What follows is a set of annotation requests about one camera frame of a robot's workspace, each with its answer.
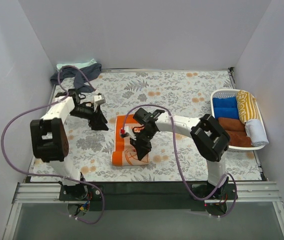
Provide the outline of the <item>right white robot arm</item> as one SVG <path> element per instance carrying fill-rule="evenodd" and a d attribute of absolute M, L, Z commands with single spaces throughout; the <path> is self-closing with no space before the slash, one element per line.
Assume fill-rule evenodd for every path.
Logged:
<path fill-rule="evenodd" d="M 122 126 L 120 136 L 129 137 L 131 146 L 136 150 L 138 160 L 143 159 L 151 152 L 151 140 L 156 133 L 171 132 L 173 137 L 173 148 L 177 152 L 176 135 L 191 138 L 199 153 L 206 159 L 208 178 L 208 194 L 205 197 L 198 197 L 187 185 L 186 189 L 190 195 L 198 201 L 204 201 L 210 197 L 221 198 L 226 193 L 228 173 L 224 153 L 228 150 L 230 136 L 210 114 L 203 117 L 184 117 L 173 115 L 169 109 L 156 106 L 154 112 L 148 112 L 144 105 L 134 107 L 133 119 L 143 129 L 135 132 L 127 126 Z"/>

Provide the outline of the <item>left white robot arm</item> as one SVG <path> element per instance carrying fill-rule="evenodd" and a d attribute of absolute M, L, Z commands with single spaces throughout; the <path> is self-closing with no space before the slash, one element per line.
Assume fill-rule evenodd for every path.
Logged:
<path fill-rule="evenodd" d="M 84 181 L 83 174 L 67 160 L 69 142 L 64 128 L 68 116 L 85 119 L 94 131 L 107 131 L 107 120 L 100 106 L 106 102 L 103 94 L 94 91 L 92 101 L 81 102 L 80 92 L 74 88 L 68 92 L 59 92 L 55 96 L 55 105 L 50 107 L 41 119 L 30 123 L 32 148 L 35 158 L 41 159 L 52 167 L 56 174 L 64 179 L 60 184 L 67 195 L 83 200 L 88 194 L 88 187 L 77 181 Z"/>

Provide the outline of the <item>orange peach printed towel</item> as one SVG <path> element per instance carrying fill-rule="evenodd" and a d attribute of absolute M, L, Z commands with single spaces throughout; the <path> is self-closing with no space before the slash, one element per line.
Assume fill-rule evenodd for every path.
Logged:
<path fill-rule="evenodd" d="M 111 163 L 116 167 L 144 166 L 150 163 L 149 155 L 138 160 L 136 150 L 130 144 L 128 137 L 120 137 L 120 129 L 123 126 L 124 115 L 116 116 L 114 130 L 114 150 L 112 152 Z"/>

